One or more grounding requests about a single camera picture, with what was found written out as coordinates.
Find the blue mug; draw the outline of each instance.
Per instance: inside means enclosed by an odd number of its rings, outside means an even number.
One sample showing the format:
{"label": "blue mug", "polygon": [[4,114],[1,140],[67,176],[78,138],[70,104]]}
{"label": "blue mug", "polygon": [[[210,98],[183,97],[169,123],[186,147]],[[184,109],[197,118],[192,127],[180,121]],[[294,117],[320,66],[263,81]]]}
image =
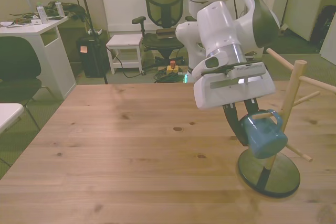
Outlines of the blue mug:
{"label": "blue mug", "polygon": [[[277,124],[271,118],[253,119],[254,115],[267,112],[273,114]],[[261,110],[253,115],[249,114],[242,118],[241,124],[248,138],[248,146],[258,159],[272,157],[287,145],[288,138],[281,130],[282,118],[274,110]]]}

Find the wooden mug tree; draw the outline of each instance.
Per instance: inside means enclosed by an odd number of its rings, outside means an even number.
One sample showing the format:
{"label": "wooden mug tree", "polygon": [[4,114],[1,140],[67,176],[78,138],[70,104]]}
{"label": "wooden mug tree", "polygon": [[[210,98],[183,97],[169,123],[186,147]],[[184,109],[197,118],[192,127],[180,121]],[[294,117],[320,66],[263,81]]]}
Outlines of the wooden mug tree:
{"label": "wooden mug tree", "polygon": [[[306,61],[297,60],[293,66],[272,49],[267,49],[267,52],[287,69],[292,71],[289,84],[286,89],[285,99],[281,110],[278,112],[284,122],[282,131],[285,131],[292,108],[320,94],[320,91],[317,91],[296,101],[295,98],[301,82],[309,83],[313,86],[333,93],[336,93],[336,87],[303,76],[307,68]],[[254,116],[254,119],[262,119],[271,116],[271,113],[258,114]],[[306,161],[313,161],[310,156],[302,153],[291,144],[288,143],[286,147]],[[263,159],[256,159],[251,151],[246,150],[239,157],[238,169],[244,181],[251,188],[268,196],[287,197],[293,194],[300,185],[299,170],[292,160],[282,153],[278,153],[276,156],[270,157],[265,161]]]}

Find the chair armrest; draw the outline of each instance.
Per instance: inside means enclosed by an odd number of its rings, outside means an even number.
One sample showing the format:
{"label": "chair armrest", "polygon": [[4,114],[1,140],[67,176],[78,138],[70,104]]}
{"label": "chair armrest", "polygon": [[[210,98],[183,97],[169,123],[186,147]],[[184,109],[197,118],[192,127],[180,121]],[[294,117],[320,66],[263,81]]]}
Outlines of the chair armrest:
{"label": "chair armrest", "polygon": [[144,37],[145,36],[145,28],[144,28],[144,24],[143,22],[146,20],[146,17],[138,17],[138,18],[135,18],[134,20],[132,20],[132,24],[136,25],[136,24],[139,24],[141,25],[141,32],[142,32],[142,36]]}
{"label": "chair armrest", "polygon": [[139,24],[139,23],[143,23],[145,20],[146,20],[146,17],[138,17],[138,18],[135,18],[134,20],[132,20],[132,24],[136,25],[136,24]]}
{"label": "chair armrest", "polygon": [[195,22],[195,21],[197,21],[197,20],[194,19],[192,16],[186,16],[186,17],[185,17],[185,20],[188,21],[188,22]]}

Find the black round base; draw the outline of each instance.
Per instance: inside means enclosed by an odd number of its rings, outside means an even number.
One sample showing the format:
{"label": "black round base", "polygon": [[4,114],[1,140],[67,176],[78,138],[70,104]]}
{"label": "black round base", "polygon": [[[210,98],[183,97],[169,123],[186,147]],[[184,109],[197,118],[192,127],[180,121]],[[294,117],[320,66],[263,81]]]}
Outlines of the black round base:
{"label": "black round base", "polygon": [[270,197],[284,198],[299,188],[300,173],[290,158],[279,153],[272,170],[265,169],[265,163],[266,159],[256,159],[250,150],[239,157],[239,173],[253,190]]}

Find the tripod stand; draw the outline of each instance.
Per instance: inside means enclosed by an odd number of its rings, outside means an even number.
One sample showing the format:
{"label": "tripod stand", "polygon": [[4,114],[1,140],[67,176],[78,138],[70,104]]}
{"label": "tripod stand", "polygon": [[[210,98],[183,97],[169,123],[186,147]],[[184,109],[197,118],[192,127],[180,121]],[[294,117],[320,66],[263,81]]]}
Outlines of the tripod stand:
{"label": "tripod stand", "polygon": [[89,6],[88,6],[88,3],[87,3],[86,0],[84,0],[84,4],[85,4],[86,12],[88,14],[89,25],[90,25],[90,28],[91,28],[91,31],[92,31],[92,35],[93,35],[93,39],[94,39],[94,43],[93,43],[93,51],[95,52],[94,53],[94,58],[95,58],[94,60],[97,63],[99,72],[101,72],[101,74],[104,77],[105,84],[108,84],[107,78],[106,78],[106,74],[105,74],[105,71],[103,69],[102,62],[101,62],[100,50],[99,50],[99,48],[100,48],[99,41],[98,41],[98,38],[97,38],[97,34],[95,32],[95,29],[93,27],[93,23],[92,23],[90,11],[89,11]]}

